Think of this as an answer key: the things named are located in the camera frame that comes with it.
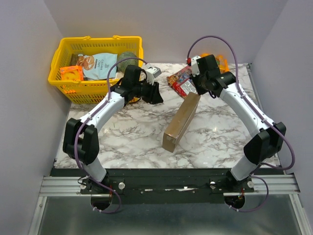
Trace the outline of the brown cardboard express box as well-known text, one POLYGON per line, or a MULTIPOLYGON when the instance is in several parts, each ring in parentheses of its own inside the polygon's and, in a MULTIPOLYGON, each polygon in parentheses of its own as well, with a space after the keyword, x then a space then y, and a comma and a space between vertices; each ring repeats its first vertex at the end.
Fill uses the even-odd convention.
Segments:
POLYGON ((200 96, 198 94, 190 92, 187 95, 184 102, 181 104, 168 127, 164 131, 162 147, 165 150, 172 153, 174 152, 196 113, 199 100, 200 96))

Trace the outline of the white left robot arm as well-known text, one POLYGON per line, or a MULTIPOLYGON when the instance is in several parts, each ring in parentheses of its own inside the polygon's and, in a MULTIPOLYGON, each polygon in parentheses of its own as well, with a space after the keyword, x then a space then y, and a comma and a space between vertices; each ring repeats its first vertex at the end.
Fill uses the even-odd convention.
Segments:
POLYGON ((160 74, 158 67, 143 69, 128 65, 124 76, 110 88, 110 92, 100 103, 80 119, 70 118, 67 121, 63 152, 74 159, 79 168, 93 179, 91 187, 97 193, 104 193, 109 186, 105 179, 107 171, 98 159, 99 131, 116 112, 134 98, 149 104, 162 103, 159 83, 155 81, 160 74))

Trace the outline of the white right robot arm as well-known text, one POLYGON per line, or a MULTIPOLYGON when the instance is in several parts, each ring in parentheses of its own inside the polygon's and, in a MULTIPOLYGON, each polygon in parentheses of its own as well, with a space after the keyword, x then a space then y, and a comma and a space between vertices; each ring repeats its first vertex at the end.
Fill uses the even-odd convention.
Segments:
POLYGON ((198 94, 210 93, 228 104, 252 137, 244 146, 241 159, 226 173, 225 187, 235 192, 265 159, 281 150, 286 133, 285 125, 275 123, 263 114, 253 100, 236 83, 233 73, 222 73, 214 55, 195 56, 188 60, 192 70, 192 81, 198 94))

